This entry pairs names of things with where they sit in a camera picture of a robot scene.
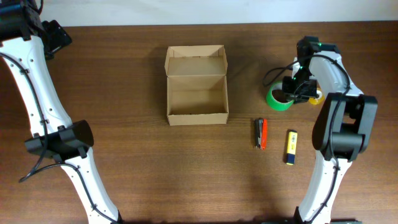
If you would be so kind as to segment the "small yellow tape roll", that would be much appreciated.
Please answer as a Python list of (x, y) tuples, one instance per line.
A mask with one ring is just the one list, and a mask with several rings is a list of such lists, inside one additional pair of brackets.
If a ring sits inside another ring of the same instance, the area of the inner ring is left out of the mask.
[(315, 98), (309, 98), (308, 102), (312, 105), (319, 105), (320, 103), (323, 102), (325, 99), (325, 96), (320, 88), (317, 88), (317, 95)]

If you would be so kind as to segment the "green tape roll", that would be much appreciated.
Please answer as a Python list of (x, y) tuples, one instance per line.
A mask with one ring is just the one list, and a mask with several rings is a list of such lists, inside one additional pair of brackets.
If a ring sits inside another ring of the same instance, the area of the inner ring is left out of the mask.
[(294, 100), (288, 100), (282, 91), (282, 82), (275, 82), (269, 88), (266, 95), (267, 104), (276, 111), (286, 111), (294, 103)]

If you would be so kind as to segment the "yellow highlighter marker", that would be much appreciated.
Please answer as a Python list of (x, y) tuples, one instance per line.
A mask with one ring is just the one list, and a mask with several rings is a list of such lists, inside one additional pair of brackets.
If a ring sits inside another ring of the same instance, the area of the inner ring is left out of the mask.
[(286, 148), (286, 164), (292, 166), (295, 164), (295, 155), (297, 148), (298, 133), (294, 130), (289, 131)]

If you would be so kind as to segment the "brown cardboard box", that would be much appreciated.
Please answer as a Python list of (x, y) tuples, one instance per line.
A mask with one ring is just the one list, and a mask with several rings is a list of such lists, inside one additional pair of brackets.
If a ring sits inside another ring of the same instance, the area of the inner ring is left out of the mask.
[(227, 123), (228, 61), (223, 45), (171, 46), (164, 68), (169, 125)]

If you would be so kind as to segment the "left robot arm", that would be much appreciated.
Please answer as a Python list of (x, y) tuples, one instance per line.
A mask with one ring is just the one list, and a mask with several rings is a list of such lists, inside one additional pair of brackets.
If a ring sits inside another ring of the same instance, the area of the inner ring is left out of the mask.
[(93, 155), (93, 133), (87, 121), (72, 121), (63, 108), (46, 62), (72, 38), (56, 21), (41, 21), (44, 5), (35, 1), (1, 1), (1, 59), (14, 77), (29, 116), (27, 151), (39, 158), (24, 182), (61, 167), (83, 204), (89, 223), (122, 223), (108, 196)]

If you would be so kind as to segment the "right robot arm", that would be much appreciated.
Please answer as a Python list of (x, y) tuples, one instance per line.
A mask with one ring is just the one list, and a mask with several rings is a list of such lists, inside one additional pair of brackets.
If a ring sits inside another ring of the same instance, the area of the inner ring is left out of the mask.
[(305, 36), (297, 43), (293, 74), (282, 80), (282, 92), (295, 103), (323, 92), (325, 100), (312, 131), (315, 168), (307, 193), (294, 213), (295, 223), (330, 223), (341, 181), (369, 144), (378, 102), (350, 79), (335, 44)]

